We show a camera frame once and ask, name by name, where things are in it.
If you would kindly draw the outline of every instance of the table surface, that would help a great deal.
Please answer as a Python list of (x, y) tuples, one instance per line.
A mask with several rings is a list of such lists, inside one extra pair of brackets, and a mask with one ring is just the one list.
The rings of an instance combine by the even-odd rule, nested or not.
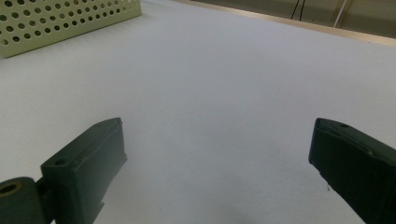
[(396, 48), (173, 1), (0, 59), (0, 180), (121, 117), (96, 224), (362, 223), (308, 163), (316, 118), (396, 147)]

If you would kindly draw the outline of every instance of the white table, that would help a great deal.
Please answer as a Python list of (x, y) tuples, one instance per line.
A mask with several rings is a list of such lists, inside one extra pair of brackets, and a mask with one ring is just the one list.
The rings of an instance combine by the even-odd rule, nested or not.
[(396, 48), (172, 1), (0, 59), (0, 180), (121, 117), (96, 224), (362, 223), (308, 163), (315, 119), (396, 147)]

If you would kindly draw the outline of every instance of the green perforated basket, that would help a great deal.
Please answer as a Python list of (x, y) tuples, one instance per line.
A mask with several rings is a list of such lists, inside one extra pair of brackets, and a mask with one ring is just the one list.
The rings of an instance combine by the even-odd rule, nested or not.
[(139, 0), (0, 0), (0, 54), (14, 56), (139, 15)]

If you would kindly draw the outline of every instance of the black cable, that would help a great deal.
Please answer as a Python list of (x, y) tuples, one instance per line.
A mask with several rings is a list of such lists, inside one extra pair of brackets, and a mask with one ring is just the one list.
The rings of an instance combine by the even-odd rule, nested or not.
[(293, 14), (291, 15), (291, 18), (290, 18), (291, 20), (293, 19), (294, 13), (296, 12), (296, 9), (297, 9), (297, 6), (299, 3), (300, 3), (300, 0), (297, 0), (296, 7), (294, 8)]
[(300, 11), (300, 20), (301, 20), (301, 18), (303, 17), (304, 4), (305, 4), (305, 0), (303, 1), (303, 6), (301, 7), (301, 11)]

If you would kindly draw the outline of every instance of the background wall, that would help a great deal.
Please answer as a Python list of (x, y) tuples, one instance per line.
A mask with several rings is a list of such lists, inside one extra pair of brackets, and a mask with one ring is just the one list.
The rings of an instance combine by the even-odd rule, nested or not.
[[(290, 18), (297, 0), (198, 0), (208, 4), (234, 7), (262, 14)], [(294, 15), (300, 19), (301, 0)], [(305, 1), (302, 21), (333, 26), (343, 0)], [(395, 0), (348, 0), (338, 26), (341, 29), (373, 35), (396, 37)]]

